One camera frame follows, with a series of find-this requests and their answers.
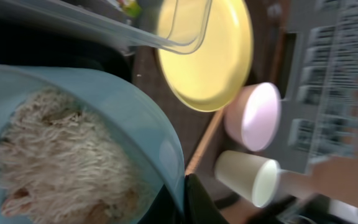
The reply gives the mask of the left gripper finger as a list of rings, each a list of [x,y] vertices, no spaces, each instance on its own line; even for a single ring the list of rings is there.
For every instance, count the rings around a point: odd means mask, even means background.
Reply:
[[[185,177],[185,223],[228,224],[196,174]]]

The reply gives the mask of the small white cup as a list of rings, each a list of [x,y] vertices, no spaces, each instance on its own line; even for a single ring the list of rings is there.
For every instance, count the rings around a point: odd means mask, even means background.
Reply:
[[[215,163],[214,175],[253,206],[264,208],[276,193],[280,164],[253,154],[224,151]]]

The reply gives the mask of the rice and food scraps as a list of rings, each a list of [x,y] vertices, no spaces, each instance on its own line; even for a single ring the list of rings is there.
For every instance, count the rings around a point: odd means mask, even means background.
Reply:
[[[0,138],[5,217],[34,223],[127,223],[155,192],[100,117],[48,87],[21,103]]]

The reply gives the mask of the light blue bowl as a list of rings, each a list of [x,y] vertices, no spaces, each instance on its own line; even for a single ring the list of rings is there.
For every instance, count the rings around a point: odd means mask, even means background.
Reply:
[[[103,118],[112,136],[138,164],[155,191],[167,189],[178,214],[184,214],[184,158],[179,138],[158,105],[133,84],[86,68],[0,65],[0,132],[15,108],[32,92],[55,86],[77,97]],[[4,191],[0,189],[0,206]],[[0,223],[27,223],[25,217]]]

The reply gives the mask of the green snack wrapper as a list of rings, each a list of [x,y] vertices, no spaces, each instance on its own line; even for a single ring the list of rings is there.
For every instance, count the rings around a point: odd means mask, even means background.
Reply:
[[[130,17],[137,17],[142,11],[136,0],[110,0],[110,3]]]

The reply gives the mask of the grey dishwasher rack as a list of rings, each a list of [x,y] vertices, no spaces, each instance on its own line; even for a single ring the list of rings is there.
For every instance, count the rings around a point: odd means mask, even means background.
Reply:
[[[307,174],[358,151],[358,0],[291,3],[282,67],[281,122],[264,156]]]

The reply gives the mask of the black waste tray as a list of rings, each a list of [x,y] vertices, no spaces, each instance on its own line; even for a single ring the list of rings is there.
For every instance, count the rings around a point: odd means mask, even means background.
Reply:
[[[132,81],[129,63],[115,49],[3,20],[0,20],[0,64],[90,68]]]

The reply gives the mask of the wooden chopstick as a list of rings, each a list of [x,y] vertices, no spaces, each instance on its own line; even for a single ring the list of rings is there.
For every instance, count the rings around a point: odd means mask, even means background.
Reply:
[[[194,151],[186,169],[185,175],[190,175],[196,171],[198,168],[205,152],[208,149],[208,146],[214,137],[217,129],[219,128],[221,121],[224,116],[224,109],[221,109],[215,112],[214,116],[212,117],[203,137],[201,138],[196,150]]]

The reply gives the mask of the dark brown serving tray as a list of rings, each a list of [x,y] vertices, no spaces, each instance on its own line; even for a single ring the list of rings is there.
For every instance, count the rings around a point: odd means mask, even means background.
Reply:
[[[288,3],[288,1],[246,0],[254,28],[256,51],[250,77],[246,82],[248,85],[271,80],[270,73],[278,42],[278,22],[280,18],[279,16],[270,17],[268,8],[270,6],[287,8]],[[169,118],[180,139],[185,163],[189,163],[214,114],[192,110],[174,96],[162,75],[157,60],[157,51],[154,48],[136,48],[132,77],[135,86],[149,95]],[[227,148],[235,150],[238,147],[225,133],[223,123],[219,122],[207,143],[206,152],[195,170],[196,175],[213,200],[238,198],[235,193],[213,176],[213,164],[218,155]]]

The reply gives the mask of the yellow plate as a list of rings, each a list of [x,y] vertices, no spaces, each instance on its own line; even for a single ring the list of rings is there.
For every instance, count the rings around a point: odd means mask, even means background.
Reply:
[[[203,42],[195,52],[157,51],[173,94],[202,112],[220,110],[235,98],[248,78],[253,53],[252,21],[243,0],[213,1]]]

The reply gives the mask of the clear plastic bin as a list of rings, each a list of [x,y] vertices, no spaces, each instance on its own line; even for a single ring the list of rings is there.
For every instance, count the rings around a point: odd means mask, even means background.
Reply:
[[[36,24],[115,48],[145,45],[190,54],[203,42],[212,0],[137,1],[130,17],[110,1],[0,0],[0,18]]]

